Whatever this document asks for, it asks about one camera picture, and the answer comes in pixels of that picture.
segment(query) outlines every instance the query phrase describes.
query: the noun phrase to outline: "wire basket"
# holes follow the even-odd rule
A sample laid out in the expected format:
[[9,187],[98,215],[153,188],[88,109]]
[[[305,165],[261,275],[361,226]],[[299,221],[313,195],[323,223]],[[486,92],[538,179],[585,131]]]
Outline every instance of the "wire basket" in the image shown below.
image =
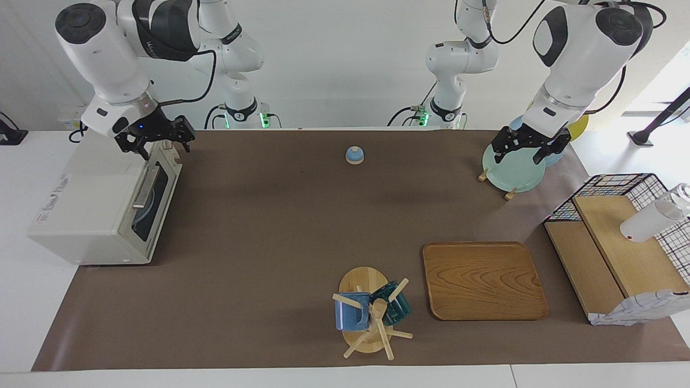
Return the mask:
[[[559,206],[544,222],[582,221],[573,198],[601,195],[625,195],[637,210],[668,191],[654,174],[595,175]],[[655,236],[683,280],[690,285],[690,218]]]

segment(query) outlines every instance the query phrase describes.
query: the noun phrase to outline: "brown tabletop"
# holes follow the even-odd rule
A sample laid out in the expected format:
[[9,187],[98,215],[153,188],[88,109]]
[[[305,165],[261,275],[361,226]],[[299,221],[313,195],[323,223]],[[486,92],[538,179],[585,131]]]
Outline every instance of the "brown tabletop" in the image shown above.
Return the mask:
[[[586,179],[572,149],[511,202],[477,182],[495,133],[201,132],[146,266],[81,267],[33,370],[690,360],[669,318],[593,327],[540,222]],[[345,162],[361,146],[362,165]],[[549,303],[539,321],[441,322],[422,247],[518,241]],[[331,294],[356,266],[409,278],[414,340],[355,353]]]

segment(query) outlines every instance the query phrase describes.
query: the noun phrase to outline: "mug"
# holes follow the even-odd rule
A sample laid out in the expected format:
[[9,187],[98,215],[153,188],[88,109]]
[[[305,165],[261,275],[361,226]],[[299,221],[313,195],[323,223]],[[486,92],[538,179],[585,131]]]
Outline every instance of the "mug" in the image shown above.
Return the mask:
[[388,297],[391,296],[396,288],[397,282],[393,280],[380,289],[374,291],[369,298],[370,303],[374,303],[374,301],[379,298],[384,299],[388,303],[386,314],[383,317],[383,321],[386,326],[393,326],[394,324],[400,323],[400,321],[405,319],[405,317],[410,315],[412,312],[412,308],[407,302],[407,299],[405,299],[405,295],[402,295],[402,292],[397,294],[397,298],[392,302],[388,301]]
[[335,327],[340,331],[361,331],[369,328],[369,293],[341,292],[341,296],[362,304],[362,309],[335,301]]

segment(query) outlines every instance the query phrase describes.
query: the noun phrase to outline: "white toaster oven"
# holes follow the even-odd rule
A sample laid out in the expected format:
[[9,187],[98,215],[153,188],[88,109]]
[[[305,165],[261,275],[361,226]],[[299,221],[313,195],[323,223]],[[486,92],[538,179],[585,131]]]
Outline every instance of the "white toaster oven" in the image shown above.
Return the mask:
[[147,148],[149,161],[87,132],[28,236],[73,264],[150,262],[182,165],[171,142]]

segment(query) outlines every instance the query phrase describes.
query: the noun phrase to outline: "wooden round base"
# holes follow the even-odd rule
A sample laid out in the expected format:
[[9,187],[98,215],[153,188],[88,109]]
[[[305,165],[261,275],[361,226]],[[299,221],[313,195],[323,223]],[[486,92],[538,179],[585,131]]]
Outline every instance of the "wooden round base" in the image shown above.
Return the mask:
[[[351,269],[343,276],[342,280],[340,280],[338,292],[355,292],[357,291],[357,286],[360,286],[363,292],[372,293],[386,284],[388,284],[388,279],[386,279],[383,273],[370,266],[359,266]],[[347,345],[352,346],[363,331],[343,331],[342,333]],[[383,348],[384,343],[381,341],[381,336],[376,333],[370,335],[356,350],[360,353],[375,353]]]

